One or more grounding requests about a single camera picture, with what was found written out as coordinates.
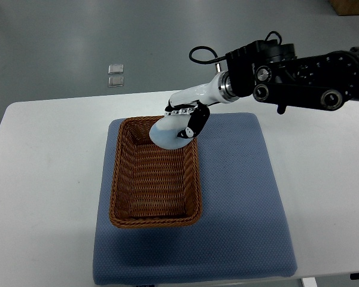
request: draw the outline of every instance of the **brown wicker basket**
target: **brown wicker basket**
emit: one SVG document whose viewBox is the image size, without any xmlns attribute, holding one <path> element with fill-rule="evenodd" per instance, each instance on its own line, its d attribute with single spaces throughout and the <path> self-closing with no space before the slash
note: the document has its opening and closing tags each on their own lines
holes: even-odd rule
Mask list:
<svg viewBox="0 0 359 287">
<path fill-rule="evenodd" d="M 197 140 L 166 150 L 149 138 L 161 117 L 124 120 L 118 131 L 109 218 L 120 228 L 194 224 L 201 215 Z"/>
</svg>

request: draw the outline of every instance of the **white table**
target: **white table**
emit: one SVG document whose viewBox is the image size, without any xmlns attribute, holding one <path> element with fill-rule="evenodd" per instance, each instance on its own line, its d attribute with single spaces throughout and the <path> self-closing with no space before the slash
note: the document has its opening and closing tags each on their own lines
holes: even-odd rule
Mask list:
<svg viewBox="0 0 359 287">
<path fill-rule="evenodd" d="M 19 102 L 0 125 L 0 286 L 93 286 L 108 126 L 159 115 L 172 91 Z M 244 98 L 266 140 L 298 264 L 294 278 L 359 272 L 359 102 L 336 112 Z"/>
</svg>

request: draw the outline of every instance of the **black cable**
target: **black cable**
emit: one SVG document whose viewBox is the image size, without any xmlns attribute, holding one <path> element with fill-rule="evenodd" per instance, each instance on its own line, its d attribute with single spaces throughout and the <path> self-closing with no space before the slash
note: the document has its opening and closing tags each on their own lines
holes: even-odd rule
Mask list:
<svg viewBox="0 0 359 287">
<path fill-rule="evenodd" d="M 210 52 L 213 53 L 215 59 L 212 59 L 212 60 L 208 60 L 208 61 L 201 61 L 201 60 L 197 60 L 195 58 L 193 58 L 193 53 L 195 51 L 198 51 L 198 50 L 208 50 Z M 197 63 L 197 64 L 202 64 L 202 65 L 208 65 L 208 64 L 215 64 L 215 63 L 218 63 L 220 61 L 223 61 L 223 60 L 226 60 L 226 56 L 223 56 L 223 57 L 218 57 L 217 53 L 210 47 L 208 46 L 197 46 L 195 48 L 192 48 L 189 52 L 189 59 L 191 61 L 193 61 L 194 63 Z"/>
<path fill-rule="evenodd" d="M 279 39 L 278 45 L 281 45 L 281 44 L 282 44 L 282 36 L 281 36 L 281 34 L 279 34 L 277 31 L 271 31 L 271 32 L 267 35 L 266 39 L 264 39 L 264 40 L 267 41 L 267 40 L 270 38 L 270 36 L 273 35 L 273 34 L 276 35 L 276 36 L 278 37 L 278 39 Z"/>
</svg>

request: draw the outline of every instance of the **blue cushion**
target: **blue cushion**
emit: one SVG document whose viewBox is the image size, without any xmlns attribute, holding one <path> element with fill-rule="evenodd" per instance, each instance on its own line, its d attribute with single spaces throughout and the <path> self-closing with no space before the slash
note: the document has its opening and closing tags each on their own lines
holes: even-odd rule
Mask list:
<svg viewBox="0 0 359 287">
<path fill-rule="evenodd" d="M 98 285 L 292 276 L 296 260 L 255 115 L 212 114 L 198 136 L 202 216 L 189 227 L 120 229 L 108 217 L 118 127 L 109 126 L 93 278 Z"/>
</svg>

